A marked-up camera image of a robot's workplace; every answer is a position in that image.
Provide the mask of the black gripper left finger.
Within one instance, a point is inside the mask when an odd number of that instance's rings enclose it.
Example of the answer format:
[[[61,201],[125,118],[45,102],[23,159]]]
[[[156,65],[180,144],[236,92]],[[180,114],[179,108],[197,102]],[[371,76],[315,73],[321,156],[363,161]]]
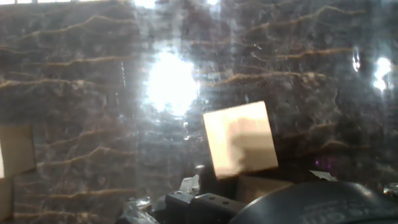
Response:
[[[186,177],[180,188],[160,197],[155,219],[161,224],[227,224],[245,204],[216,194],[200,194],[198,175]]]

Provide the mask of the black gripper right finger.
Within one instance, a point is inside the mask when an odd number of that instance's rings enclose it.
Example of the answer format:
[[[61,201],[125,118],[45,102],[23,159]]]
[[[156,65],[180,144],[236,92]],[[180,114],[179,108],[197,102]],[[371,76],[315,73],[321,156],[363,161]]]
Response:
[[[319,179],[325,179],[327,181],[332,181],[332,182],[337,182],[338,179],[336,177],[333,177],[330,173],[328,172],[323,172],[323,171],[315,171],[311,170],[310,171],[314,176],[318,177]]]

